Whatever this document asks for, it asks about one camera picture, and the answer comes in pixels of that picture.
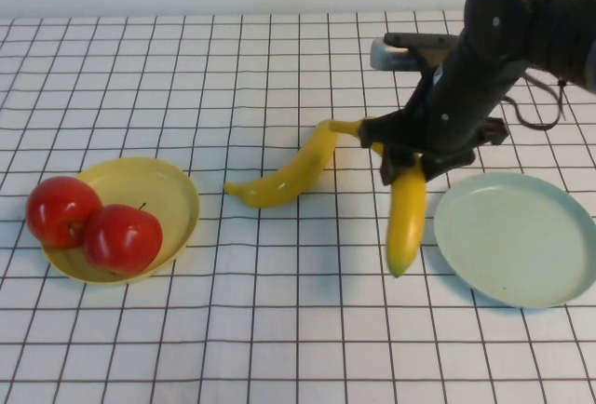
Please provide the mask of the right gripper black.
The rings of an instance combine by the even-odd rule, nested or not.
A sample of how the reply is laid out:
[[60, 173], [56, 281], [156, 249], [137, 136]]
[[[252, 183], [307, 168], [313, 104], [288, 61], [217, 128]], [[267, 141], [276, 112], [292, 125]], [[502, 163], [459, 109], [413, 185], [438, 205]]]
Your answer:
[[471, 165], [474, 151], [485, 144], [500, 145], [508, 138], [504, 121], [484, 114], [391, 113], [368, 118], [359, 125], [363, 147], [381, 143], [380, 176], [383, 185], [392, 184], [413, 165], [413, 153], [421, 154], [425, 182], [450, 170]]

